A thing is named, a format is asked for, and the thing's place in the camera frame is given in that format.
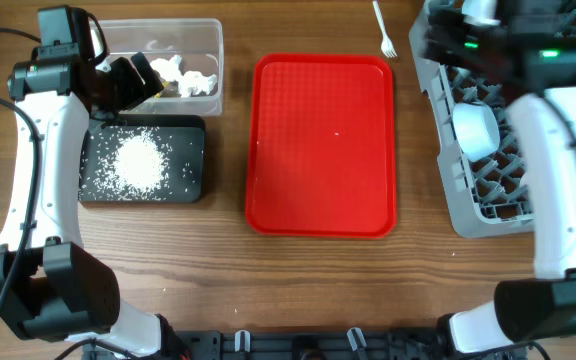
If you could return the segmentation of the white plastic fork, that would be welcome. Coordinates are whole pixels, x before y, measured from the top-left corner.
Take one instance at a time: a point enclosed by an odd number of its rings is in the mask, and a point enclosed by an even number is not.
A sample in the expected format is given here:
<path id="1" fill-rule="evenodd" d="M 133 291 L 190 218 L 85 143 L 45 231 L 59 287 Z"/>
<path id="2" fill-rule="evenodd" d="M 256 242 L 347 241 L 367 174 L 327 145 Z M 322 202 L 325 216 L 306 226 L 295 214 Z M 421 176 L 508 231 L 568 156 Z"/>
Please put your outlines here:
<path id="1" fill-rule="evenodd" d="M 398 55 L 397 55 L 397 52 L 394 48 L 394 44 L 393 44 L 392 40 L 388 36 L 387 29 L 386 29 L 385 22 L 384 22 L 384 18 L 383 18 L 383 15 L 382 15 L 382 12 L 381 12 L 381 9 L 379 6 L 379 2 L 377 0 L 373 0 L 372 6 L 374 9 L 374 13 L 375 13 L 375 17 L 376 17 L 379 29 L 380 29 L 381 34 L 382 34 L 382 41 L 381 41 L 381 45 L 380 45 L 381 51 L 387 58 L 391 58 L 391 59 L 397 58 Z"/>

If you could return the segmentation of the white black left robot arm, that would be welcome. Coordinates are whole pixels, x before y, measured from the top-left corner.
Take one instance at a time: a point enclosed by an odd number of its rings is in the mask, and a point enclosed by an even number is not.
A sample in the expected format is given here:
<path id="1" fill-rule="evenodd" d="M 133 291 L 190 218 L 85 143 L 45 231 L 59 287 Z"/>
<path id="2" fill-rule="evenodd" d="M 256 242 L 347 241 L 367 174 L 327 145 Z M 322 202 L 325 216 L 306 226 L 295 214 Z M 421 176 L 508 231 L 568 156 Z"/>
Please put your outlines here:
<path id="1" fill-rule="evenodd" d="M 128 359 L 167 359 L 183 346 L 167 321 L 123 301 L 114 272 L 82 245 L 80 156 L 92 113 L 129 110 L 163 86 L 145 56 L 112 61 L 97 19 L 62 5 L 17 63 L 4 106 L 17 122 L 8 215 L 0 233 L 0 324 L 20 339 L 97 346 Z"/>

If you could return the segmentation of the white napkin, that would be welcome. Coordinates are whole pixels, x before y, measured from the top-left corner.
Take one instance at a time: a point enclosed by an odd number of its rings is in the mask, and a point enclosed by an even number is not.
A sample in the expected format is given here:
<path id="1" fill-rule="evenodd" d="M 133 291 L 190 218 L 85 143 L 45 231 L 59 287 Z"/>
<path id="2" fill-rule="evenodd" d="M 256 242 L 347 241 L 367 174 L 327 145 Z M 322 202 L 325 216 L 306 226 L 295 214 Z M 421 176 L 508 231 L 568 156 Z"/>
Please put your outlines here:
<path id="1" fill-rule="evenodd" d="M 178 93 L 182 98 L 209 95 L 217 85 L 217 80 L 215 74 L 204 76 L 199 71 L 188 71 L 177 80 Z"/>

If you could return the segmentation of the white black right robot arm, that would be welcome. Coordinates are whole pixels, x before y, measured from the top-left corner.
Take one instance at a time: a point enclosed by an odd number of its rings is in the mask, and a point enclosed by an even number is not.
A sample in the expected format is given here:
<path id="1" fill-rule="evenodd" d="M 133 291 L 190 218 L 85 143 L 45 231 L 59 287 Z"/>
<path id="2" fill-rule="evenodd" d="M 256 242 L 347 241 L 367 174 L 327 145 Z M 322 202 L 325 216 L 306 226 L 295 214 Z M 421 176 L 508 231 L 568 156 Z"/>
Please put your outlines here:
<path id="1" fill-rule="evenodd" d="M 443 316 L 438 350 L 480 358 L 576 335 L 576 36 L 561 1 L 427 5 L 425 59 L 500 82 L 534 216 L 534 275 L 500 282 L 491 301 Z"/>

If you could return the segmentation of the light blue bowl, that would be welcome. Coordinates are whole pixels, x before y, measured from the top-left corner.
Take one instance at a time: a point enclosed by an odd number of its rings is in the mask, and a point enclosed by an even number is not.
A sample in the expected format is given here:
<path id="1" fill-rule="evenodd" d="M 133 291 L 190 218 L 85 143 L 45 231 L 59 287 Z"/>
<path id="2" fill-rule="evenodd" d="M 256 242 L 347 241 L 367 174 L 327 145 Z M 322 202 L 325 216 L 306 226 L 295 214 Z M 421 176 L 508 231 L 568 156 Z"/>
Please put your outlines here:
<path id="1" fill-rule="evenodd" d="M 498 150 L 499 127 L 490 106 L 458 103 L 453 109 L 452 121 L 459 146 L 470 162 L 477 162 Z"/>

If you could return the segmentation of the white tissue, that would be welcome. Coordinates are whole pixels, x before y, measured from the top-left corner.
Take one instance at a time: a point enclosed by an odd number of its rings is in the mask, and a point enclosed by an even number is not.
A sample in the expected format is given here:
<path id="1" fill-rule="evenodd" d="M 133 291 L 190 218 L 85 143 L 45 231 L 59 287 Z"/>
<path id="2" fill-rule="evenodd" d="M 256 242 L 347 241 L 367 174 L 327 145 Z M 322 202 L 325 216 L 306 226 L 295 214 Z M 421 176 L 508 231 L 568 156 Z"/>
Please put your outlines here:
<path id="1" fill-rule="evenodd" d="M 178 82 L 182 78 L 181 63 L 182 57 L 173 55 L 169 60 L 157 58 L 150 62 L 150 66 L 165 82 Z"/>

